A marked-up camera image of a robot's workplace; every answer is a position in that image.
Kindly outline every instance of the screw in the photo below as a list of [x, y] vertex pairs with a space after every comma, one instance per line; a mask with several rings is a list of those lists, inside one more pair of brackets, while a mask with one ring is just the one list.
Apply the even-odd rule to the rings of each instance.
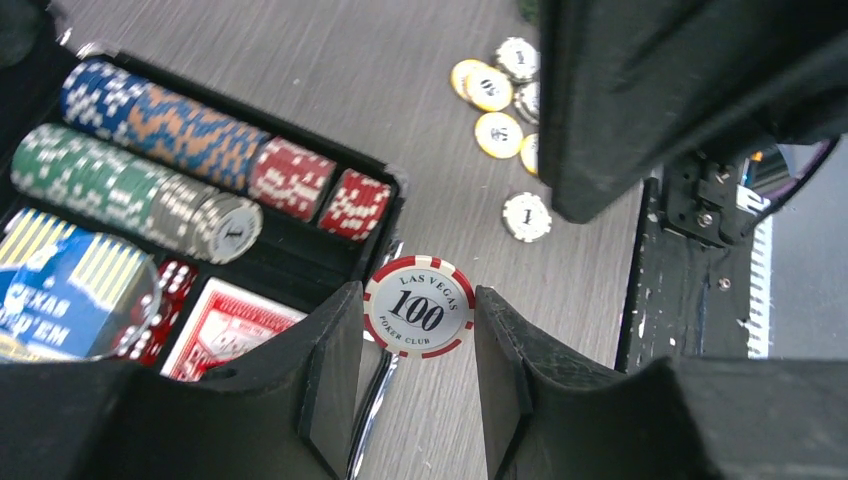
[[701, 228], [707, 228], [713, 224], [713, 216], [709, 213], [702, 213], [698, 215], [698, 225]]
[[724, 185], [724, 182], [725, 182], [726, 180], [728, 180], [728, 179], [730, 179], [730, 174], [729, 174], [729, 173], [727, 173], [727, 171], [726, 171], [726, 170], [725, 170], [725, 171], [721, 171], [721, 172], [719, 172], [719, 173], [716, 173], [716, 181], [717, 181], [718, 183], [720, 183], [720, 184]]

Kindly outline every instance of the playing card deck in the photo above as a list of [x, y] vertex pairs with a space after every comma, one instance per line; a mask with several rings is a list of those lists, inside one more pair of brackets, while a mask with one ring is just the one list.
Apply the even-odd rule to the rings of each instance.
[[290, 328], [306, 314], [218, 278], [210, 278], [168, 359], [162, 374], [194, 382], [218, 365]]

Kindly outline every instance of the poker chip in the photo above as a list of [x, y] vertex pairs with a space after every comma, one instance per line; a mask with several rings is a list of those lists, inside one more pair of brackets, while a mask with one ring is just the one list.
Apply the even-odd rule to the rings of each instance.
[[354, 170], [345, 170], [318, 220], [318, 227], [356, 242], [365, 241], [383, 217], [391, 193], [389, 185]]
[[515, 93], [515, 110], [525, 122], [539, 124], [539, 82], [522, 85]]
[[498, 112], [512, 101], [513, 90], [506, 75], [487, 65], [468, 74], [465, 79], [465, 94], [481, 110]]
[[509, 197], [502, 214], [506, 229], [516, 240], [532, 243], [551, 231], [553, 219], [538, 195], [524, 192]]
[[465, 81], [468, 75], [478, 68], [489, 67], [480, 60], [468, 59], [457, 63], [451, 70], [451, 86], [460, 98], [466, 102], [471, 101], [468, 94], [465, 93]]
[[115, 67], [86, 60], [65, 79], [63, 119], [77, 130], [242, 193], [268, 134]]
[[24, 138], [10, 176], [32, 197], [212, 263], [241, 256], [262, 229], [254, 202], [60, 125]]
[[531, 133], [521, 142], [521, 165], [534, 177], [539, 174], [539, 134]]
[[336, 164], [282, 138], [262, 147], [250, 176], [251, 198], [309, 222], [324, 201]]
[[527, 40], [509, 37], [495, 52], [495, 65], [513, 82], [527, 83], [539, 71], [539, 52]]
[[501, 112], [486, 113], [474, 127], [477, 143], [494, 158], [506, 159], [518, 155], [524, 133], [518, 122]]
[[433, 358], [474, 327], [474, 290], [456, 267], [426, 255], [381, 267], [365, 287], [365, 328], [401, 357]]

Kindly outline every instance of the wooden table surface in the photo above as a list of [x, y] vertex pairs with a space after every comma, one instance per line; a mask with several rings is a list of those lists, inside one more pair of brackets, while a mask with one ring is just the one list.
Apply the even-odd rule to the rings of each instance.
[[[455, 63], [490, 58], [507, 36], [537, 40], [515, 0], [60, 3], [74, 20], [72, 45], [112, 41], [402, 166], [412, 181], [399, 226], [405, 253], [449, 260], [559, 340], [612, 364], [638, 192], [589, 225], [555, 218], [538, 243], [512, 239], [504, 199], [547, 189], [517, 160], [480, 151], [480, 113], [448, 82]], [[360, 478], [485, 478], [472, 345], [400, 365]]]

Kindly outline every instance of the las vegas poker chip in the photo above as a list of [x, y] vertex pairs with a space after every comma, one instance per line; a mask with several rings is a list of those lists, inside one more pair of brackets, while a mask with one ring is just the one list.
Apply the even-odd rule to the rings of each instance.
[[539, 71], [539, 52], [527, 40], [510, 37], [495, 51], [495, 65], [513, 82], [527, 83]]
[[365, 287], [365, 328], [401, 357], [432, 358], [458, 347], [474, 327], [474, 290], [439, 258], [398, 258]]
[[502, 211], [504, 225], [510, 234], [532, 243], [551, 231], [553, 219], [538, 195], [518, 193], [507, 199]]
[[486, 66], [468, 74], [465, 79], [465, 93], [479, 109], [499, 112], [509, 106], [513, 89], [506, 75]]
[[521, 165], [534, 177], [539, 174], [539, 134], [531, 133], [521, 142]]
[[471, 99], [468, 98], [468, 94], [465, 93], [465, 81], [468, 79], [468, 75], [470, 75], [471, 72], [483, 67], [488, 67], [488, 65], [480, 60], [471, 58], [457, 63], [451, 70], [451, 86], [456, 94], [466, 102]]
[[524, 133], [518, 122], [501, 112], [484, 114], [474, 126], [474, 136], [484, 152], [494, 158], [506, 159], [518, 155]]
[[518, 116], [531, 125], [539, 124], [539, 82], [522, 85], [513, 102]]

